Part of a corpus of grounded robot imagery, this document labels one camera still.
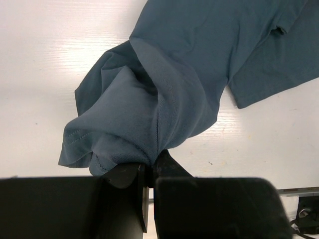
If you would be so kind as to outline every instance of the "white table surface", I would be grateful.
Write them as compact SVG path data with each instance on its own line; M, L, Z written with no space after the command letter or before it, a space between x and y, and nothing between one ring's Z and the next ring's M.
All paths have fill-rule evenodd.
M73 92L128 39L145 2L0 0L0 177L89 175L57 165L63 128L77 116ZM319 186L318 95L319 79L239 110L226 90L218 122L171 154L194 176Z

